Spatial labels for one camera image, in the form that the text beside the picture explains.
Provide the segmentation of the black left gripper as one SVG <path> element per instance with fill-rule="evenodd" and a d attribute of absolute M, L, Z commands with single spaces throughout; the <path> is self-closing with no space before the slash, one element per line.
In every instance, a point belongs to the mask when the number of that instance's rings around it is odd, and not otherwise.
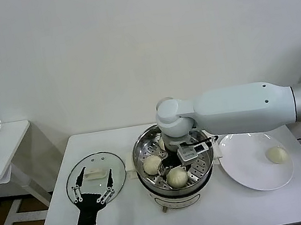
<path fill-rule="evenodd" d="M 81 193 L 84 179 L 85 167 L 76 177 L 75 184 L 71 185 L 74 193 L 74 204 L 80 210 L 77 225 L 96 225 L 98 211 L 105 208 L 105 204 L 112 198 L 115 190 L 113 188 L 112 169 L 109 170 L 107 178 L 107 189 L 100 194 Z"/>

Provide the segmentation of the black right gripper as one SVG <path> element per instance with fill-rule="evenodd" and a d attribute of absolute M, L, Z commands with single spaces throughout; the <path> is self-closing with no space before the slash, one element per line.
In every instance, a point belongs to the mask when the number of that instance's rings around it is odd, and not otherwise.
<path fill-rule="evenodd" d="M 161 166 L 158 167 L 159 176 L 166 176 L 169 169 L 173 169 L 177 166 L 182 166 L 181 160 L 177 153 L 169 153 L 168 156 L 161 161 Z"/>

